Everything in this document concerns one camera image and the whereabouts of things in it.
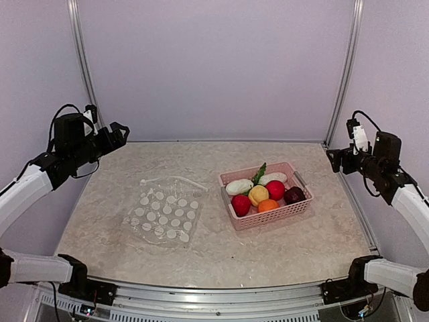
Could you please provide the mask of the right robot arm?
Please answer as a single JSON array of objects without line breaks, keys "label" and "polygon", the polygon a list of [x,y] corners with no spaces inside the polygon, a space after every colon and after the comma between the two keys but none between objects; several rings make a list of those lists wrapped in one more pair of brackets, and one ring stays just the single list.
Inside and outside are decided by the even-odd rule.
[{"label": "right robot arm", "polygon": [[[375,143],[359,147],[364,138],[362,127],[355,127],[348,148],[327,150],[334,172],[358,172],[373,182],[383,200],[395,209],[411,226],[422,244],[428,246],[428,197],[418,183],[400,169],[402,141],[384,131],[376,134]],[[358,297],[372,286],[384,286],[413,300],[422,312],[428,311],[428,271],[398,264],[381,256],[363,256],[352,261],[349,276],[343,282],[343,292]]]}]

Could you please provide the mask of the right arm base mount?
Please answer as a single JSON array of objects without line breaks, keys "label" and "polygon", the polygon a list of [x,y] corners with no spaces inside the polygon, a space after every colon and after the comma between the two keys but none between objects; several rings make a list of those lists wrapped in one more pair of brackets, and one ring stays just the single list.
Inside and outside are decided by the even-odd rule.
[{"label": "right arm base mount", "polygon": [[382,259],[381,256],[369,255],[355,258],[350,267],[348,276],[343,279],[327,279],[320,285],[323,303],[330,305],[349,301],[358,297],[375,294],[378,285],[364,279],[365,265],[371,260]]}]

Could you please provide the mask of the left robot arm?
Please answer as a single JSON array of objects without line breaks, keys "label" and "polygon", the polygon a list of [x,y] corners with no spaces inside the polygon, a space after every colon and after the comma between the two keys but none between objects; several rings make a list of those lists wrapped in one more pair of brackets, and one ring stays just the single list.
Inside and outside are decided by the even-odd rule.
[{"label": "left robot arm", "polygon": [[[113,122],[97,128],[98,110],[87,105],[63,105],[53,116],[45,152],[26,162],[23,170],[1,190],[1,232],[5,233],[33,204],[63,185],[80,179],[78,169],[122,148],[130,130]],[[87,267],[67,255],[39,256],[1,249],[1,286],[15,283],[66,284],[79,298],[94,291]]]}]

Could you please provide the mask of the white radish with leaves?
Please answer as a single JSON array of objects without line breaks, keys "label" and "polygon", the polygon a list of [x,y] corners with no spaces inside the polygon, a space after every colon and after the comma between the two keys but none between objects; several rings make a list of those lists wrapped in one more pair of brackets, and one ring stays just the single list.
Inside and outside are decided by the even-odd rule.
[{"label": "white radish with leaves", "polygon": [[254,187],[254,184],[249,179],[239,179],[228,183],[225,190],[230,196],[242,195],[250,191]]}]

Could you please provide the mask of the orange fruit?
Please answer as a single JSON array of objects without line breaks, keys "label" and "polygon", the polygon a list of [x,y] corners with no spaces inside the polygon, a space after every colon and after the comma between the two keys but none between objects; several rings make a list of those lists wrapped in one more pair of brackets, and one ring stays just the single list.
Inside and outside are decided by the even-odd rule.
[{"label": "orange fruit", "polygon": [[279,208],[280,205],[277,201],[273,199],[266,199],[264,201],[261,201],[258,206],[257,210],[259,213],[266,212],[266,211],[272,211],[274,209]]}]

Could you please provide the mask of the red apple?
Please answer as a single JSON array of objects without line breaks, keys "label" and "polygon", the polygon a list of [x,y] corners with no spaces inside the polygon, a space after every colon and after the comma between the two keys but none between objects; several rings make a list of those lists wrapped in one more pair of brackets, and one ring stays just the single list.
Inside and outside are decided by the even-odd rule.
[{"label": "red apple", "polygon": [[283,199],[286,188],[282,181],[272,180],[265,187],[268,190],[270,199],[275,201]]}]

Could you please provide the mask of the clear dotted zip bag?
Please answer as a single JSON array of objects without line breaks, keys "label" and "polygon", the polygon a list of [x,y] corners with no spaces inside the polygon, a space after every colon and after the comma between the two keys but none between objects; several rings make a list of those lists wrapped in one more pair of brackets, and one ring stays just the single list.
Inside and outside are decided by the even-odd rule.
[{"label": "clear dotted zip bag", "polygon": [[187,247],[208,188],[182,176],[141,180],[136,202],[123,216],[121,227],[155,246]]}]

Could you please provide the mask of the dark purple fruit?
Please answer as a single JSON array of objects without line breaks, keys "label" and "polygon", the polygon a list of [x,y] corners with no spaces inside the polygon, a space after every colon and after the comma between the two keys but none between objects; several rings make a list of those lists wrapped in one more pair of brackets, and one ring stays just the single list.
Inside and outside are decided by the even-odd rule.
[{"label": "dark purple fruit", "polygon": [[287,205],[292,205],[305,200],[306,195],[304,194],[304,191],[298,186],[293,186],[284,193],[284,201]]}]

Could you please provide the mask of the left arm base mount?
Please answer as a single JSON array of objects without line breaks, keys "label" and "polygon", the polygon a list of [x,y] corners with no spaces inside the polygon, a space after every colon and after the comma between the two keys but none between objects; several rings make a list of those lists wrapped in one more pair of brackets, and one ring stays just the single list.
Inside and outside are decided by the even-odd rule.
[{"label": "left arm base mount", "polygon": [[68,282],[61,283],[58,292],[75,299],[112,306],[117,286],[88,278],[88,268],[81,261],[66,254],[58,254],[72,266],[72,275]]}]

